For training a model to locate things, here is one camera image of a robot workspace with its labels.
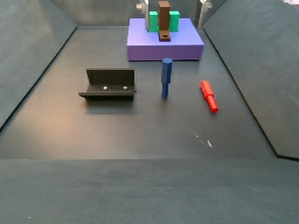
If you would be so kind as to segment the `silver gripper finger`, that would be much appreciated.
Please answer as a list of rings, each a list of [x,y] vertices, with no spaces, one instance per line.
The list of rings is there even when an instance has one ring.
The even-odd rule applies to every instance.
[[[210,0],[198,0],[198,3],[200,3],[200,15],[197,26],[201,27],[204,14],[212,8],[212,3]]]
[[[144,28],[149,27],[149,0],[138,0],[136,8],[144,13]]]

